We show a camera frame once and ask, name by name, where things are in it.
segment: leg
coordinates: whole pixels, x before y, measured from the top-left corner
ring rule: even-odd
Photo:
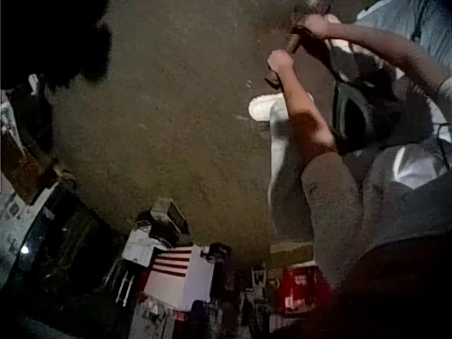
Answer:
[[[282,96],[270,109],[270,134],[268,205],[275,230],[284,240],[310,242],[313,232],[301,185],[299,151],[292,141],[289,116]]]

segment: white object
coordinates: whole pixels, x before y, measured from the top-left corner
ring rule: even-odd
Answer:
[[[156,247],[162,248],[158,240],[149,237],[148,227],[134,229],[130,232],[122,257],[138,265],[148,267]]]
[[[214,264],[201,258],[201,247],[177,247],[153,261],[144,292],[178,311],[195,300],[210,301]]]

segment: dirt ground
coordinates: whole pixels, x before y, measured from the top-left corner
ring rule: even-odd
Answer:
[[[290,0],[111,0],[109,73],[49,95],[54,152],[81,198],[127,233],[158,196],[173,198],[197,244],[229,244],[241,264],[268,255],[268,132],[251,98],[271,90],[266,57],[283,45]],[[363,3],[337,0],[352,20]],[[300,78],[331,118],[334,80],[303,50]]]

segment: hand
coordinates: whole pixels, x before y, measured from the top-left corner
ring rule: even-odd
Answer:
[[[326,39],[328,32],[328,20],[319,14],[310,14],[295,24],[299,29],[308,30],[314,37]]]
[[[271,52],[267,62],[270,69],[278,75],[284,70],[294,68],[294,59],[289,53],[281,49]]]

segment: red object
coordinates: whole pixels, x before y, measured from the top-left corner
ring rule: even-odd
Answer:
[[[317,266],[285,268],[278,288],[278,311],[300,314],[325,304],[330,287]]]

